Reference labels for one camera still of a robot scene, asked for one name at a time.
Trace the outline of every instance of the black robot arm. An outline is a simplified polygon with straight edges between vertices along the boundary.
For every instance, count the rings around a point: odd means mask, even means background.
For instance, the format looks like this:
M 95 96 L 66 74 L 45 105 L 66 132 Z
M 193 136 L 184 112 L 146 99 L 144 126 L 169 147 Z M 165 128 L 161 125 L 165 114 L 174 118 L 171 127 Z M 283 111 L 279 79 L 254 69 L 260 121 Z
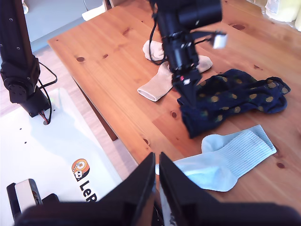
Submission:
M 39 60 L 32 54 L 21 0 L 0 0 L 1 77 L 10 101 L 20 104 L 31 117 L 50 107 L 37 86 Z
M 163 50 L 173 73 L 172 84 L 185 104 L 195 106 L 196 85 L 201 79 L 197 69 L 195 39 L 211 35 L 213 48 L 223 48 L 227 36 L 222 32 L 191 32 L 191 30 L 222 20 L 220 0 L 150 0 L 154 28 L 158 24 Z

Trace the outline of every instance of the white surface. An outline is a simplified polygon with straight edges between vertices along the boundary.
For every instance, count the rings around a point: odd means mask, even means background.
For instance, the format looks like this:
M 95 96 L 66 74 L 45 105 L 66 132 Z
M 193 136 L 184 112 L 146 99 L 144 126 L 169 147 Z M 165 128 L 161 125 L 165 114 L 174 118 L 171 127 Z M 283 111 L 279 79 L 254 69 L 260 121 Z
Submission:
M 24 212 L 28 207 L 36 205 L 28 179 L 16 184 L 15 190 L 21 212 Z
M 301 32 L 301 8 L 299 10 L 299 14 L 297 16 L 295 26 L 296 26 L 297 30 Z
M 13 182 L 32 178 L 41 199 L 55 193 L 61 202 L 85 202 L 94 193 L 100 200 L 121 182 L 66 90 L 56 89 L 49 95 L 55 110 L 49 125 L 39 116 L 31 118 L 21 107 L 0 119 L 1 226 L 13 224 L 6 191 Z M 71 169 L 78 159 L 85 159 L 90 166 L 80 181 Z M 84 197 L 80 185 L 87 181 L 84 189 L 91 189 L 91 194 Z
M 100 7 L 97 7 L 97 8 L 91 9 L 87 12 L 84 12 L 82 14 L 82 17 L 84 18 L 85 21 L 88 21 L 88 20 L 91 20 L 92 18 L 94 18 L 98 15 L 101 15 L 104 12 L 105 12 L 104 5 L 101 5 Z

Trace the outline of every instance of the navy polka dot sock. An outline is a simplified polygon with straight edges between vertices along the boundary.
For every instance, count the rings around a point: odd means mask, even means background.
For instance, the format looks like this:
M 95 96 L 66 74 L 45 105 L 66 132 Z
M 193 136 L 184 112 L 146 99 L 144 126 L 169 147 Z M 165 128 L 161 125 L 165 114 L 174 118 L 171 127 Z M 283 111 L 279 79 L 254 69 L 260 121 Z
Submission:
M 218 127 L 226 118 L 251 109 L 277 113 L 287 106 L 284 94 L 291 89 L 278 77 L 257 81 L 236 69 L 212 76 L 198 85 L 195 108 L 184 105 L 181 98 L 182 120 L 194 138 Z

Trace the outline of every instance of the white object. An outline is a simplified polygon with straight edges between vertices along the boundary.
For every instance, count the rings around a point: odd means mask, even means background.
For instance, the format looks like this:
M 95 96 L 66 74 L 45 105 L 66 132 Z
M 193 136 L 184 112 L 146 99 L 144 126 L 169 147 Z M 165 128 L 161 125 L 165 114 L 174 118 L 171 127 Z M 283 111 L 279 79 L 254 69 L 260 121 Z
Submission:
M 297 18 L 301 0 L 268 0 L 266 14 L 281 22 L 292 22 Z
M 158 60 L 163 60 L 164 58 L 164 50 L 161 42 L 152 40 L 150 43 L 150 41 L 147 40 L 143 45 L 142 50 L 145 54 L 145 58 L 148 60 L 151 60 L 152 58 L 154 61 L 158 61 Z
M 224 34 L 217 34 L 214 38 L 213 42 L 213 48 L 214 49 L 220 49 L 220 48 L 225 48 L 228 42 L 228 35 Z
M 301 32 L 301 7 L 300 7 L 300 10 L 299 10 L 299 14 L 297 16 L 297 19 L 296 19 L 295 27 L 298 31 Z
M 28 179 L 16 184 L 15 190 L 21 213 L 24 212 L 28 207 L 36 205 L 36 201 L 32 195 L 32 188 Z
M 86 202 L 93 194 L 100 200 L 121 183 L 66 90 L 55 89 L 49 96 L 53 105 L 49 125 L 39 116 L 31 118 L 21 107 L 0 119 L 1 225 L 14 223 L 6 191 L 13 182 L 32 178 L 41 199 L 55 193 L 61 202 Z M 77 171 L 85 176 L 79 178 Z M 85 197 L 87 189 L 91 194 Z
M 82 14 L 82 17 L 84 18 L 85 21 L 88 21 L 98 15 L 101 15 L 104 12 L 105 12 L 105 8 L 104 8 L 104 4 L 102 4 L 100 7 L 97 7 L 97 8 L 91 9 L 87 12 L 84 12 Z
M 210 69 L 213 65 L 212 61 L 207 56 L 198 56 L 198 70 L 202 73 Z M 172 73 L 168 68 L 168 62 L 160 65 L 158 73 L 145 85 L 138 88 L 138 93 L 151 101 L 158 101 L 173 87 Z M 189 84 L 190 80 L 185 80 L 185 85 Z
M 24 2 L 24 0 L 22 0 L 22 5 L 23 5 L 24 14 L 27 14 L 29 9 L 28 9 L 28 6 L 26 5 L 26 3 Z
M 175 165 L 195 184 L 203 189 L 226 192 L 246 174 L 270 155 L 276 153 L 261 127 L 243 130 L 228 136 L 209 135 L 202 141 L 202 154 L 175 161 Z

